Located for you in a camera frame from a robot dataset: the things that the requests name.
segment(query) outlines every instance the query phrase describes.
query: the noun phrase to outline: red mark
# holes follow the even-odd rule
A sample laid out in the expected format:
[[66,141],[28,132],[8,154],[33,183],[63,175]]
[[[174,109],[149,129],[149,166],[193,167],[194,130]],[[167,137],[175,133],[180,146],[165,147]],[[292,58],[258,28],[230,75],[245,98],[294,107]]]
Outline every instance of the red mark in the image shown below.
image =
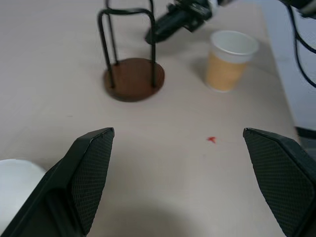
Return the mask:
[[216,141],[215,141],[216,137],[209,137],[207,140],[212,142],[212,143],[214,143],[214,144],[216,144]]

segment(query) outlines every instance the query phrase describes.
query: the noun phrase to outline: table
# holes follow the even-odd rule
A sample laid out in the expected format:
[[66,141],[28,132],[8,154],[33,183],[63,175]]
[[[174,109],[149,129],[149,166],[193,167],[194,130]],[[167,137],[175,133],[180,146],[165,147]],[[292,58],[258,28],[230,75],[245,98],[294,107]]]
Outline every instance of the table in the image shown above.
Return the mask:
[[[203,28],[158,44],[162,90],[138,103],[113,100],[96,14],[98,0],[0,3],[0,159],[46,169],[79,136],[114,127],[113,152],[90,237],[284,237],[265,203],[242,137],[245,127],[296,139],[259,6],[236,3]],[[156,1],[156,15],[167,0]],[[116,0],[115,6],[148,6]],[[148,57],[149,21],[114,17],[119,57]],[[231,93],[202,82],[208,36],[237,30],[261,49]],[[207,141],[210,136],[217,143]]]

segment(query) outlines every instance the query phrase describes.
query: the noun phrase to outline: round wooden base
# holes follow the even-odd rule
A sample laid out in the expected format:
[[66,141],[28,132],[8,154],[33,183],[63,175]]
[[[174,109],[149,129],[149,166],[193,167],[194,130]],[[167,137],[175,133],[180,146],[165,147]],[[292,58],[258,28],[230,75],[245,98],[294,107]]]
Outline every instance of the round wooden base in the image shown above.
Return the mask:
[[152,87],[151,61],[129,58],[112,65],[115,87],[111,88],[109,72],[104,73],[105,89],[114,99],[135,102],[154,95],[164,83],[164,70],[156,63],[156,87]]

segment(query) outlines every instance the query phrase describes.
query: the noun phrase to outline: white paper cup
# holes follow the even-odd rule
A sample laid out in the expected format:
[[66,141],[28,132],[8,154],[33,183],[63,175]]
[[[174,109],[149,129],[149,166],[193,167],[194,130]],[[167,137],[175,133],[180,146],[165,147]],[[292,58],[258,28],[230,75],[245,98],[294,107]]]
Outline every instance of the white paper cup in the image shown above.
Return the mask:
[[211,35],[210,41],[206,84],[216,91],[230,91],[258,51],[259,43],[236,31],[217,31]]

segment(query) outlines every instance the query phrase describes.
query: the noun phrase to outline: cable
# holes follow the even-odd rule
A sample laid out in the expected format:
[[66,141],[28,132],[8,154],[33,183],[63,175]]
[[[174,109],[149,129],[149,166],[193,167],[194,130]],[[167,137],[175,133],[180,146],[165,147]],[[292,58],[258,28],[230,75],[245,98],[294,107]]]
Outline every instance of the cable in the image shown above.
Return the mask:
[[302,64],[301,64],[301,60],[299,57],[299,49],[298,49],[298,42],[300,42],[306,49],[308,49],[310,52],[315,53],[316,54],[316,49],[310,47],[300,36],[299,32],[297,31],[297,26],[296,26],[296,21],[295,21],[295,17],[294,17],[294,13],[292,10],[292,7],[287,5],[287,10],[290,14],[290,19],[291,19],[291,24],[293,27],[293,31],[294,31],[294,51],[295,51],[295,59],[296,59],[296,63],[298,65],[298,68],[300,69],[301,74],[303,75],[304,79],[313,87],[316,88],[316,83],[313,82],[305,73]]
[[293,13],[292,7],[287,6],[287,9],[288,9],[289,14],[290,14],[291,23],[292,23],[292,26],[293,26],[293,29],[294,29],[294,33],[295,33],[295,38],[297,38],[297,40],[298,40],[306,49],[308,49],[310,52],[316,53],[316,49],[310,47],[310,46],[302,39],[301,35],[298,33],[297,26],[296,26],[296,21],[295,21],[295,17],[294,17],[294,13]]

